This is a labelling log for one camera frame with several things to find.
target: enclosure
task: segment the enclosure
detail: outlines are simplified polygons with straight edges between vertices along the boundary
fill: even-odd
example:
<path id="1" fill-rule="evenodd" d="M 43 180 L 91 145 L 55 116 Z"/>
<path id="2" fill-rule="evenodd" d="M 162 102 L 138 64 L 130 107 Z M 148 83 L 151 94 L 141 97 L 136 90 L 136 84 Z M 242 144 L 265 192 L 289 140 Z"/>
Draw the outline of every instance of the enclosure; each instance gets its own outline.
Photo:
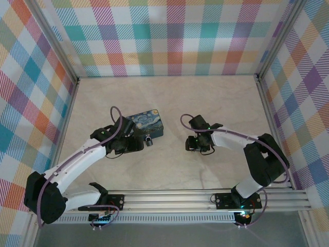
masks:
<path id="1" fill-rule="evenodd" d="M 325 0 L 0 0 L 0 246 L 327 246 L 328 13 Z M 114 105 L 155 111 L 163 136 L 69 188 L 123 194 L 121 218 L 95 233 L 73 210 L 38 229 L 28 176 L 112 125 Z M 260 193 L 255 226 L 233 227 L 211 202 L 250 174 L 244 153 L 186 151 L 185 113 L 281 147 L 289 180 Z"/>

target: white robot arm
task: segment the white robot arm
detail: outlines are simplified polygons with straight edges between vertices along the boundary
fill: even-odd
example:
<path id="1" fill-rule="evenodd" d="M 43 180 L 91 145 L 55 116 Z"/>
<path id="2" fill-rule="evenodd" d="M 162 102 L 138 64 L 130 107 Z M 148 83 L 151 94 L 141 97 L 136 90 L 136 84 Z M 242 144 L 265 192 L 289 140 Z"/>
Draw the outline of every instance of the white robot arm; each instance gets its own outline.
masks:
<path id="1" fill-rule="evenodd" d="M 252 136 L 231 131 L 218 123 L 210 126 L 201 115 L 193 117 L 189 124 L 191 128 L 184 126 L 195 131 L 197 137 L 188 137 L 187 151 L 203 153 L 213 149 L 213 146 L 219 146 L 245 154 L 250 175 L 231 190 L 231 199 L 237 208 L 289 168 L 288 160 L 269 134 Z"/>
<path id="2" fill-rule="evenodd" d="M 142 150 L 143 139 L 130 135 L 134 126 L 132 120 L 122 117 L 119 131 L 119 120 L 113 126 L 97 129 L 80 149 L 62 163 L 45 171 L 44 174 L 36 171 L 32 173 L 27 180 L 24 204 L 37 213 L 38 197 L 42 193 L 40 213 L 41 219 L 47 224 L 56 221 L 67 210 L 85 205 L 109 204 L 107 190 L 97 183 L 90 183 L 74 190 L 67 188 L 89 166 L 113 150 L 115 154 Z M 106 141 L 114 133 L 117 133 L 115 137 Z"/>

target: plaid wall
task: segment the plaid wall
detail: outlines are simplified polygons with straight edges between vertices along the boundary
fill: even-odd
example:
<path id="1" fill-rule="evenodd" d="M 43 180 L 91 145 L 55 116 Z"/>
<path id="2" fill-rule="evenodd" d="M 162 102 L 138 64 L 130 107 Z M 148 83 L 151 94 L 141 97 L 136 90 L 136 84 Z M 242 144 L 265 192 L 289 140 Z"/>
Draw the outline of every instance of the plaid wall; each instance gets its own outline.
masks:
<path id="1" fill-rule="evenodd" d="M 73 83 L 23 0 L 0 0 L 0 246 L 17 246 L 27 177 L 50 165 Z"/>
<path id="2" fill-rule="evenodd" d="M 76 73 L 98 77 L 254 74 L 288 0 L 38 2 Z"/>
<path id="3" fill-rule="evenodd" d="M 282 31 L 283 27 L 284 27 L 284 23 L 285 21 L 288 19 L 290 13 L 291 13 L 291 10 L 294 6 L 294 3 L 296 2 L 296 0 L 289 0 L 289 3 L 283 13 L 283 15 L 281 16 L 280 18 L 280 21 L 270 39 L 270 42 L 268 43 L 267 47 L 266 47 L 266 50 L 264 51 L 263 53 L 263 56 L 262 56 L 262 59 L 261 59 L 261 62 L 259 63 L 258 67 L 257 67 L 257 70 L 256 70 L 256 74 L 258 74 L 260 72 L 260 70 L 262 69 L 263 65 L 264 65 L 264 62 L 266 61 L 267 59 L 267 56 L 268 56 L 268 53 L 271 51 L 271 49 L 273 48 L 273 46 L 275 45 L 276 41 L 277 41 L 277 37 L 279 35 L 279 33 Z"/>
<path id="4" fill-rule="evenodd" d="M 265 76 L 297 187 L 329 242 L 329 0 L 308 0 Z"/>

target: cable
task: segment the cable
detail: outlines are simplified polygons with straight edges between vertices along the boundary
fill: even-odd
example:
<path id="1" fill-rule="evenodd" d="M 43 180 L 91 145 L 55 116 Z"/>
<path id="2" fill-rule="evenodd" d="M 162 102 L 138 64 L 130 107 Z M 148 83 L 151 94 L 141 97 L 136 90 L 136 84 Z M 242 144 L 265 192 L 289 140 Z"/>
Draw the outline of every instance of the cable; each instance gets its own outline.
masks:
<path id="1" fill-rule="evenodd" d="M 115 204 L 114 204 L 113 201 L 110 201 L 110 204 L 112 204 L 113 206 L 115 206 Z M 108 208 L 108 209 L 109 209 L 109 208 Z M 109 212 L 111 212 L 111 211 L 109 210 Z M 115 212 L 115 209 L 113 209 L 113 213 L 112 213 L 112 214 L 114 214 L 114 212 Z"/>
<path id="2" fill-rule="evenodd" d="M 207 155 L 211 155 L 215 152 L 215 149 L 213 147 L 211 147 L 211 149 L 213 150 L 211 153 L 206 153 L 206 154 L 203 154 L 200 150 L 200 154 L 203 155 L 203 156 L 207 156 Z"/>
<path id="3" fill-rule="evenodd" d="M 251 201 L 251 203 L 252 203 L 252 207 L 253 207 L 252 214 L 254 214 L 254 213 L 255 213 L 255 208 L 256 208 L 256 206 L 255 206 L 255 203 L 253 202 L 253 200 L 250 200 L 250 201 Z"/>
<path id="4" fill-rule="evenodd" d="M 210 201 L 213 203 L 213 204 L 216 204 L 211 198 L 214 196 L 215 194 L 212 194 L 211 197 L 210 197 Z"/>
<path id="5" fill-rule="evenodd" d="M 118 158 L 118 157 L 120 157 L 120 156 L 122 156 L 123 155 L 123 153 L 120 153 L 118 156 L 115 156 L 115 157 L 113 157 L 113 158 L 111 158 L 111 157 L 107 157 L 107 156 L 105 156 L 105 158 L 109 158 L 109 159 L 111 159 L 111 160 L 114 160 L 115 158 Z"/>
<path id="6" fill-rule="evenodd" d="M 265 210 L 266 210 L 266 207 L 267 207 L 267 201 L 268 201 L 268 198 L 267 198 L 267 193 L 266 193 L 266 191 L 265 191 L 265 189 L 263 188 L 263 189 L 261 189 L 261 191 L 264 193 L 264 195 L 265 195 L 265 204 L 264 204 L 264 206 L 263 206 L 263 210 L 261 211 L 261 213 L 259 214 L 259 216 L 258 216 L 258 218 L 255 220 L 255 221 L 253 221 L 253 222 L 251 222 L 250 224 L 248 224 L 248 227 L 250 227 L 250 226 L 252 226 L 252 225 L 255 225 L 258 221 L 259 221 L 259 219 L 261 218 L 261 216 L 264 214 L 264 212 L 265 212 Z"/>
<path id="7" fill-rule="evenodd" d="M 194 131 L 194 132 L 209 132 L 209 131 L 225 132 L 225 133 L 232 134 L 232 135 L 236 135 L 236 136 L 239 136 L 239 137 L 242 137 L 242 138 L 245 138 L 245 139 L 249 139 L 249 140 L 252 140 L 252 141 L 254 141 L 254 142 L 257 142 L 257 143 L 261 144 L 262 146 L 264 146 L 265 148 L 267 148 L 272 154 L 274 154 L 274 156 L 280 161 L 280 163 L 282 164 L 282 166 L 283 166 L 283 168 L 284 168 L 284 170 L 285 170 L 285 172 L 286 172 L 286 178 L 285 178 L 285 180 L 283 180 L 283 181 L 279 181 L 279 182 L 274 181 L 273 183 L 275 183 L 275 184 L 282 184 L 282 183 L 287 182 L 287 181 L 290 179 L 290 174 L 289 174 L 288 167 L 287 167 L 287 165 L 284 163 L 283 159 L 278 155 L 278 153 L 276 153 L 276 152 L 274 151 L 273 148 L 271 148 L 269 145 L 267 145 L 266 143 L 262 142 L 261 140 L 258 140 L 258 139 L 255 139 L 255 138 L 253 138 L 253 137 L 250 137 L 250 136 L 247 136 L 247 135 L 244 135 L 244 134 L 241 134 L 241 133 L 237 133 L 237 132 L 235 132 L 235 131 L 231 131 L 231 130 L 222 130 L 222 129 L 197 130 L 197 129 L 192 129 L 192 128 L 190 128 L 190 127 L 188 127 L 188 126 L 186 126 L 186 125 L 184 124 L 184 122 L 183 122 L 183 120 L 182 120 L 184 116 L 189 116 L 189 117 L 192 117 L 192 118 L 193 118 L 193 116 L 190 115 L 190 114 L 183 114 L 183 115 L 181 115 L 181 117 L 180 117 L 180 123 L 181 123 L 186 129 L 188 129 L 188 130 L 192 130 L 192 131 Z"/>
<path id="8" fill-rule="evenodd" d="M 102 228 L 106 228 L 108 227 L 113 221 L 116 220 L 116 218 L 119 216 L 119 211 L 120 209 L 117 207 L 117 206 L 114 206 L 114 205 L 86 205 L 86 207 L 111 207 L 111 208 L 115 208 L 116 211 L 117 211 L 117 214 L 115 215 L 115 217 L 107 224 L 103 225 L 103 226 L 99 226 L 99 230 L 101 231 Z M 94 230 L 96 229 L 95 225 L 94 225 L 94 221 L 96 219 L 92 220 L 92 227 L 94 228 Z"/>
<path id="9" fill-rule="evenodd" d="M 118 113 L 119 113 L 119 119 L 120 119 L 118 129 L 114 132 L 114 134 L 111 135 L 108 139 L 106 139 L 106 140 L 104 140 L 104 141 L 102 141 L 100 143 L 97 143 L 97 144 L 95 144 L 95 145 L 93 145 L 91 147 L 88 147 L 88 148 L 84 149 L 83 151 L 77 152 L 72 157 L 68 158 L 61 166 L 59 166 L 59 168 L 57 168 L 57 170 L 52 175 L 50 175 L 50 177 L 47 179 L 47 181 L 42 186 L 42 188 L 40 190 L 40 193 L 39 193 L 39 196 L 38 196 L 38 201 L 36 203 L 36 216 L 37 216 L 38 225 L 39 225 L 40 228 L 42 228 L 42 226 L 44 225 L 44 223 L 41 222 L 41 199 L 42 199 L 42 195 L 43 195 L 43 193 L 44 193 L 45 188 L 47 187 L 47 185 L 55 177 L 55 174 L 58 173 L 58 172 L 60 172 L 65 166 L 67 166 L 67 164 L 69 164 L 72 160 L 74 160 L 77 157 L 79 157 L 81 154 L 83 154 L 85 152 L 88 152 L 89 150 L 91 150 L 93 148 L 96 148 L 98 146 L 101 146 L 102 144 L 107 143 L 108 141 L 112 140 L 119 133 L 119 131 L 121 130 L 121 126 L 122 126 L 122 114 L 121 114 L 119 108 L 113 106 L 110 109 L 110 114 L 111 114 L 111 118 L 112 119 L 113 119 L 113 113 L 112 113 L 113 109 L 115 109 L 115 110 L 118 111 Z"/>

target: purple cable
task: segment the purple cable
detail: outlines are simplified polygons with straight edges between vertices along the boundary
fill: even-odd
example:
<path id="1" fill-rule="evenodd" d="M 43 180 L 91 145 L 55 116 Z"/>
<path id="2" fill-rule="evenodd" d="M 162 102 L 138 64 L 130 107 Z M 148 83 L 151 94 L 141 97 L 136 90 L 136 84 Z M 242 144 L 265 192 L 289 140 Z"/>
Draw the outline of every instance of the purple cable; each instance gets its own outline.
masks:
<path id="1" fill-rule="evenodd" d="M 255 225 L 259 221 L 259 219 L 261 218 L 261 216 L 264 214 L 264 212 L 265 212 L 265 210 L 267 208 L 267 201 L 268 201 L 267 193 L 266 193 L 265 189 L 261 189 L 260 191 L 264 192 L 264 195 L 265 195 L 265 205 L 263 206 L 263 210 L 259 214 L 258 218 L 255 221 L 253 221 L 250 224 L 248 224 L 247 227 L 250 227 L 252 225 Z"/>
<path id="2" fill-rule="evenodd" d="M 121 129 L 121 126 L 122 126 L 122 114 L 119 110 L 119 108 L 117 107 L 111 107 L 110 109 L 110 113 L 111 113 L 111 118 L 113 119 L 113 114 L 112 114 L 112 110 L 113 109 L 116 109 L 119 113 L 119 119 L 120 119 L 120 122 L 119 122 L 119 127 L 118 129 L 114 132 L 113 135 L 111 135 L 108 139 L 100 142 L 100 143 L 97 143 L 91 147 L 88 147 L 86 149 L 84 149 L 83 151 L 80 151 L 78 153 L 76 153 L 75 155 L 73 155 L 72 157 L 70 157 L 67 161 L 65 161 L 61 166 L 59 166 L 59 168 L 57 168 L 57 170 L 52 174 L 50 175 L 50 177 L 47 179 L 47 181 L 44 183 L 44 185 L 42 186 L 41 190 L 40 190 L 40 193 L 39 193 L 39 196 L 38 196 L 38 201 L 36 203 L 36 216 L 37 216 L 37 219 L 38 219 L 38 225 L 40 228 L 42 228 L 42 226 L 44 225 L 42 222 L 41 222 L 41 199 L 42 199 L 42 195 L 45 191 L 45 188 L 47 187 L 47 185 L 49 184 L 49 182 L 53 179 L 53 177 L 55 177 L 55 173 L 57 172 L 60 172 L 67 164 L 69 164 L 72 160 L 74 160 L 75 158 L 77 158 L 80 154 L 83 154 L 87 151 L 89 151 L 90 149 L 93 149 L 95 147 L 98 147 L 106 142 L 108 142 L 109 140 L 112 140 L 120 131 Z"/>
<path id="3" fill-rule="evenodd" d="M 241 133 L 237 133 L 237 132 L 234 132 L 234 131 L 231 131 L 231 130 L 221 130 L 221 129 L 197 130 L 197 129 L 192 129 L 192 128 L 186 126 L 186 125 L 183 123 L 183 120 L 182 120 L 182 119 L 183 119 L 184 116 L 189 116 L 189 117 L 192 117 L 192 118 L 193 118 L 193 116 L 190 115 L 190 114 L 183 114 L 183 115 L 181 115 L 181 117 L 180 117 L 180 123 L 181 123 L 186 129 L 188 129 L 188 130 L 192 130 L 192 131 L 194 131 L 194 132 L 209 132 L 209 131 L 225 132 L 225 133 L 229 133 L 229 134 L 232 134 L 232 135 L 236 135 L 236 136 L 239 136 L 239 137 L 242 137 L 242 138 L 245 138 L 245 139 L 253 140 L 254 142 L 257 142 L 257 143 L 261 144 L 262 146 L 264 146 L 265 148 L 267 148 L 272 154 L 275 155 L 275 157 L 280 161 L 280 163 L 282 164 L 282 166 L 283 166 L 283 168 L 284 168 L 284 170 L 285 170 L 285 172 L 286 172 L 286 178 L 285 178 L 285 180 L 283 180 L 283 181 L 279 181 L 279 182 L 274 181 L 273 183 L 274 183 L 274 184 L 282 184 L 282 183 L 285 183 L 285 182 L 287 182 L 287 181 L 289 180 L 290 175 L 289 175 L 289 170 L 288 170 L 287 165 L 284 163 L 283 159 L 278 155 L 278 153 L 276 153 L 276 152 L 274 151 L 274 149 L 271 148 L 271 147 L 270 147 L 269 145 L 267 145 L 266 143 L 262 142 L 261 140 L 255 139 L 255 138 L 253 138 L 253 137 L 250 137 L 250 136 L 247 136 L 247 135 L 244 135 L 244 134 L 241 134 Z"/>
<path id="4" fill-rule="evenodd" d="M 114 206 L 114 205 L 87 205 L 86 207 L 111 207 L 111 208 L 115 208 L 117 210 L 117 214 L 115 215 L 115 217 L 109 223 L 107 223 L 103 226 L 100 226 L 99 230 L 102 230 L 102 228 L 108 227 L 113 221 L 115 221 L 116 218 L 119 216 L 119 211 L 120 211 L 120 209 L 117 206 Z M 95 219 L 92 220 L 92 227 L 95 227 L 94 226 L 94 221 L 95 221 Z"/>

